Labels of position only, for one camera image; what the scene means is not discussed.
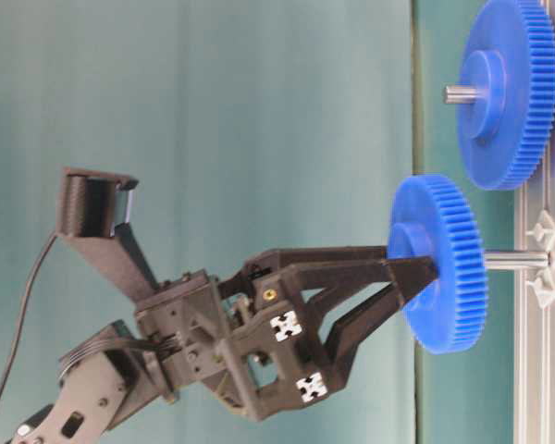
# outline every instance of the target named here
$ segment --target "teal wall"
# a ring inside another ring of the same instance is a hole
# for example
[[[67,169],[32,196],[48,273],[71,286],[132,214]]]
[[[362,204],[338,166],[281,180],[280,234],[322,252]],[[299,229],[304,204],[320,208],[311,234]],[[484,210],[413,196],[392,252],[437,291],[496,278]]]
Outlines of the teal wall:
[[[513,247],[513,193],[480,191],[466,177],[454,111],[442,88],[458,78],[471,23],[484,0],[413,0],[416,169],[456,181],[476,215],[484,246]],[[417,354],[418,442],[512,442],[513,276],[489,273],[489,306],[481,339],[469,351]]]
[[[412,170],[409,36],[409,3],[389,0],[0,0],[0,371],[63,165],[142,180],[133,226],[160,279],[226,277],[275,246],[384,243]],[[57,244],[0,442],[56,397],[60,355],[131,314]],[[411,443],[413,392],[397,316],[312,409],[251,424],[192,387],[102,442]]]

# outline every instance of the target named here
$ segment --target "metal shaft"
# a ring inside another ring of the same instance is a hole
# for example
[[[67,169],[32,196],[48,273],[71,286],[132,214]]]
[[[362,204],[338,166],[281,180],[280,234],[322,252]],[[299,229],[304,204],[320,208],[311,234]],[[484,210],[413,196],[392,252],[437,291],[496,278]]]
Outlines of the metal shaft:
[[[473,86],[449,85],[444,88],[444,103],[449,105],[472,104],[478,97]]]
[[[548,266],[549,254],[545,252],[485,252],[485,267],[488,270],[534,270]]]

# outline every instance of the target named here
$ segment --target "aluminum profile bracket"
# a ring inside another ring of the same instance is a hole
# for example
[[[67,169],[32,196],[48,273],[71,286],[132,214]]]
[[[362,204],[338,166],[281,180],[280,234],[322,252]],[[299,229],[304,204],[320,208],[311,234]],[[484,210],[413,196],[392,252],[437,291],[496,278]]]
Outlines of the aluminum profile bracket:
[[[555,0],[542,4],[555,24]],[[555,444],[555,129],[515,201],[515,247],[549,252],[550,265],[515,273],[513,442]]]

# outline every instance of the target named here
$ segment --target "black cable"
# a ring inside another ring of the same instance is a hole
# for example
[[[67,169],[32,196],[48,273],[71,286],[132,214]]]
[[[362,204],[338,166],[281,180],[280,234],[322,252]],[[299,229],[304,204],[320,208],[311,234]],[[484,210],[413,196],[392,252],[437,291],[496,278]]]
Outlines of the black cable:
[[[6,366],[4,371],[2,372],[2,376],[0,378],[0,399],[2,398],[2,393],[4,392],[4,388],[6,385],[6,381],[8,380],[8,376],[10,375],[10,369],[12,368],[12,364],[15,361],[15,356],[17,355],[17,349],[19,348],[20,343],[20,336],[22,333],[22,326],[25,323],[25,315],[27,313],[27,305],[29,304],[29,298],[31,296],[31,289],[33,287],[33,283],[35,282],[35,278],[37,278],[37,273],[39,272],[39,268],[41,267],[45,256],[49,253],[49,250],[54,245],[54,242],[57,239],[56,233],[53,231],[47,242],[43,246],[39,256],[35,259],[35,263],[29,273],[29,277],[27,278],[27,284],[25,285],[25,292],[22,295],[20,300],[20,312],[18,313],[17,318],[17,326],[15,329],[15,337],[12,339],[12,345],[10,347],[10,354],[8,355],[8,359],[6,360]]]

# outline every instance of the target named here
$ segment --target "blue gear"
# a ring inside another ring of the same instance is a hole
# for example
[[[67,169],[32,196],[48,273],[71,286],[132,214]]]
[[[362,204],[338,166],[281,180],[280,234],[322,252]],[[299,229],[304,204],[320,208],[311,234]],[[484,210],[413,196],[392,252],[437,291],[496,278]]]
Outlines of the blue gear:
[[[464,49],[459,84],[462,160],[484,190],[514,190],[537,169],[555,118],[555,31],[537,0],[490,0]]]
[[[429,352],[466,350],[485,324],[487,273],[469,204],[444,176],[413,176],[395,195],[388,257],[423,255],[433,257],[438,279],[405,306],[405,318]]]

